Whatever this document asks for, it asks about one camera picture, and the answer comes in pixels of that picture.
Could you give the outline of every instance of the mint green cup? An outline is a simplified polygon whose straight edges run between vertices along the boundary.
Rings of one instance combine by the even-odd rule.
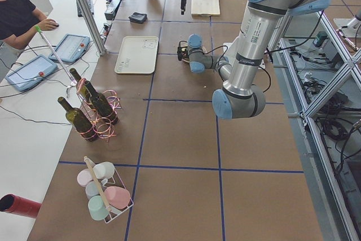
[[[89,200],[88,209],[93,220],[103,220],[109,215],[109,211],[106,210],[102,197],[99,195],[94,196]]]

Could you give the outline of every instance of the white tray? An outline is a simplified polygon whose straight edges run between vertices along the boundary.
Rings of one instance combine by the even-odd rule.
[[[116,73],[153,73],[158,51],[156,36],[126,36],[122,41],[114,71]]]

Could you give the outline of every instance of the black wallet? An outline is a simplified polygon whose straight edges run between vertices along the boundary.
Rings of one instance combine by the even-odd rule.
[[[135,12],[129,16],[129,20],[133,23],[143,24],[147,20],[147,14]]]

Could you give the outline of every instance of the black shirt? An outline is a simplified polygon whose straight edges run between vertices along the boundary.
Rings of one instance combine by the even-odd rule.
[[[0,1],[0,40],[20,36],[39,20],[32,14],[36,6],[30,0]]]

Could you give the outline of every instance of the hand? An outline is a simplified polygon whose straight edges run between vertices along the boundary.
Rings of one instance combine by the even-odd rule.
[[[42,31],[53,30],[59,26],[59,24],[53,19],[45,19],[37,24]]]

